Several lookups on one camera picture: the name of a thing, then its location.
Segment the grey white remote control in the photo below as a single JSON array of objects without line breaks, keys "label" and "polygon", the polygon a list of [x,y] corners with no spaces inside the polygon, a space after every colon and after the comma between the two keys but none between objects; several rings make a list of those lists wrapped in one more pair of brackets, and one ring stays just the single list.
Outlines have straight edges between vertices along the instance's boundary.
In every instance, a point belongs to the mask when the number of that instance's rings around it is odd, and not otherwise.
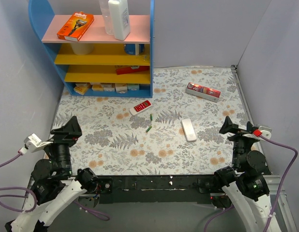
[{"label": "grey white remote control", "polygon": [[192,122],[190,119],[183,119],[181,125],[187,142],[195,142],[197,140]]}]

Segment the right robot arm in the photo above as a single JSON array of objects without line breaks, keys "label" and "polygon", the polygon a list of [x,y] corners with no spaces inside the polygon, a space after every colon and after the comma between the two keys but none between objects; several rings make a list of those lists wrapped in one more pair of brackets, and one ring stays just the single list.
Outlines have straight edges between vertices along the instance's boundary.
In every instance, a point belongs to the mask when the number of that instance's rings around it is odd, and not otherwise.
[{"label": "right robot arm", "polygon": [[233,142],[232,165],[217,170],[214,188],[227,194],[248,232],[279,232],[276,217],[267,224],[272,209],[269,188],[263,173],[267,169],[263,153],[252,150],[260,136],[271,138],[271,129],[254,126],[247,122],[241,129],[226,116],[220,134],[232,133],[228,140]]}]

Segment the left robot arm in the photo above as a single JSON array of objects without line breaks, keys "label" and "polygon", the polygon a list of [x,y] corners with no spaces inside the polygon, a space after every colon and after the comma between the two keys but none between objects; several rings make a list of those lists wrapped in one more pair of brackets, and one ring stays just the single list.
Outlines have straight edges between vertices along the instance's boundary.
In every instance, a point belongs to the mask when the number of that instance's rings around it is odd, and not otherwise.
[{"label": "left robot arm", "polygon": [[97,190],[98,177],[90,168],[80,169],[69,185],[64,181],[72,176],[70,148],[82,136],[77,117],[73,116],[62,127],[51,132],[52,137],[42,141],[36,134],[29,135],[24,143],[31,153],[44,151],[46,159],[36,162],[31,177],[33,185],[22,212],[7,222],[8,232],[44,232],[53,220],[77,197]]}]

